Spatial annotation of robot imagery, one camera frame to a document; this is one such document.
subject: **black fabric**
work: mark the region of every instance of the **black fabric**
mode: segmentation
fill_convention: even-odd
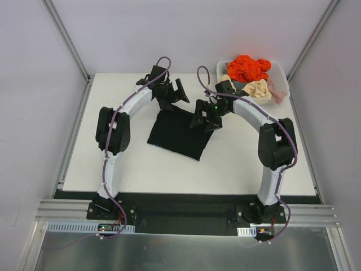
[[[172,105],[174,111],[162,110],[158,113],[148,144],[191,157],[197,161],[208,143],[212,132],[204,132],[206,122],[190,129],[193,113]]]

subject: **white storage bin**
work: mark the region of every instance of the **white storage bin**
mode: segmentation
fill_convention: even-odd
[[[228,61],[220,61],[217,63],[217,82],[223,75],[223,71],[227,70],[227,66],[231,62]],[[271,69],[267,72],[269,75],[270,80],[273,81],[273,84],[275,85],[275,89],[277,91],[283,91],[286,93],[285,99],[289,98],[289,85],[286,78],[286,75],[281,67],[281,65],[276,61],[270,61],[271,62]],[[276,104],[273,100],[265,99],[265,98],[254,98],[254,101],[258,104]]]

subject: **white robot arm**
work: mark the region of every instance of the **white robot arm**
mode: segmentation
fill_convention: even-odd
[[[173,89],[167,69],[154,65],[152,72],[137,82],[134,92],[114,106],[117,110],[108,107],[100,110],[95,140],[102,150],[102,180],[93,199],[97,207],[110,211],[114,206],[110,199],[119,192],[121,157],[130,142],[130,120],[134,115],[153,98],[161,110],[173,110],[171,103],[179,100],[189,103],[180,79],[175,82],[177,90]]]
[[[140,87],[141,86],[138,85],[135,86],[134,92],[126,99],[127,103],[124,104],[119,111],[119,113],[127,114],[129,116],[129,120],[131,120],[134,115],[153,98],[151,89],[144,88],[142,91],[138,92]],[[119,192],[119,175],[121,171],[121,157],[123,152],[120,151],[115,155],[110,151],[107,153],[108,158],[105,156],[105,152],[102,151],[102,165],[106,159],[108,160],[108,163],[105,166],[105,185],[107,186],[110,195],[114,198]],[[103,198],[108,198],[103,182],[99,185],[98,194]]]
[[[259,224],[262,218],[272,215],[279,208],[279,191],[283,180],[283,170],[291,164],[297,152],[293,123],[290,119],[276,120],[263,108],[254,104],[253,98],[244,91],[233,89],[230,81],[215,85],[217,92],[206,89],[206,93],[213,93],[214,100],[206,102],[197,100],[195,115],[191,128],[204,122],[202,113],[206,113],[208,123],[205,130],[211,131],[222,127],[221,117],[233,112],[245,119],[258,133],[258,157],[263,164],[261,187],[257,193],[256,203],[243,213],[243,218],[249,222]]]

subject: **clothes pile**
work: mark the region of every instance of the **clothes pile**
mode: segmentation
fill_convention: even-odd
[[[267,71],[271,62],[266,59],[254,60],[249,55],[239,55],[227,66],[227,74],[220,81],[230,80],[235,89],[246,91],[251,97],[274,100],[280,104],[286,93],[275,89]]]

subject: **white table surface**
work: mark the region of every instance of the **white table surface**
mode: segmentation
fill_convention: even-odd
[[[99,110],[121,103],[144,74],[97,73],[90,91],[64,191],[97,191],[101,180],[101,150],[95,141]],[[196,99],[205,99],[195,74],[171,74],[182,80],[191,103],[178,102],[194,112]],[[265,107],[276,117],[294,121],[290,101]],[[200,161],[147,144],[159,112],[156,100],[144,106],[131,120],[130,144],[123,155],[120,191],[139,193],[256,194],[261,184],[262,164],[258,159],[258,133],[232,113],[222,117],[223,128],[216,130]],[[286,172],[281,194],[315,195],[296,123],[298,163]]]

